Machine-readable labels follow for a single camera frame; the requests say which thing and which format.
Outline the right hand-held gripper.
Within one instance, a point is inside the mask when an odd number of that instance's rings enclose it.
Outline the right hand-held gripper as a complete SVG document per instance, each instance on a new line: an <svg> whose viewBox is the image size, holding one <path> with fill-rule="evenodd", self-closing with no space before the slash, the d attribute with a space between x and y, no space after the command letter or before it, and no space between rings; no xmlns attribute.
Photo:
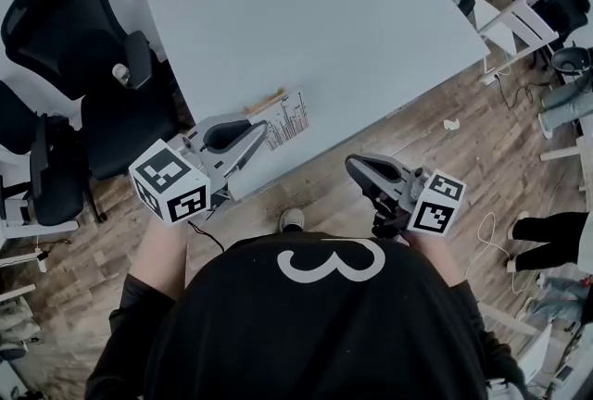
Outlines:
<svg viewBox="0 0 593 400"><path fill-rule="evenodd" d="M377 237L406 231L447 235L466 192L465 183L440 170L410 169L390 156L352 154L345 167L372 202L372 233Z"/></svg>

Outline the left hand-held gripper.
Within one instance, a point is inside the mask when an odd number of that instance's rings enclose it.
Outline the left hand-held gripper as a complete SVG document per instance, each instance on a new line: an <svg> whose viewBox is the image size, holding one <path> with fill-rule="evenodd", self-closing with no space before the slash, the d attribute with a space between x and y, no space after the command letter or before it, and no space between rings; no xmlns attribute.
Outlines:
<svg viewBox="0 0 593 400"><path fill-rule="evenodd" d="M216 210L233 197L228 180L266 139L268 122L244 113L201 120L186 134L154 142L129 167L145 206L165 223Z"/></svg>

